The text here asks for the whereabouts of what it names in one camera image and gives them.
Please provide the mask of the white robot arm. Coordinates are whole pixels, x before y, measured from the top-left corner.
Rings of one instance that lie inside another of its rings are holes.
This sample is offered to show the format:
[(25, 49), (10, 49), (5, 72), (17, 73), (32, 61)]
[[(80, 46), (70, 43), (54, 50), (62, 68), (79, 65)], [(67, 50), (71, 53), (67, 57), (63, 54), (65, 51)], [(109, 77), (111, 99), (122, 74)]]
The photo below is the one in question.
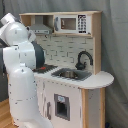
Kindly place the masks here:
[(45, 63), (43, 48), (35, 42), (34, 32), (25, 27), (11, 13), (0, 22), (0, 67), (8, 74), (10, 113), (18, 128), (53, 128), (40, 114), (37, 85), (33, 69)]

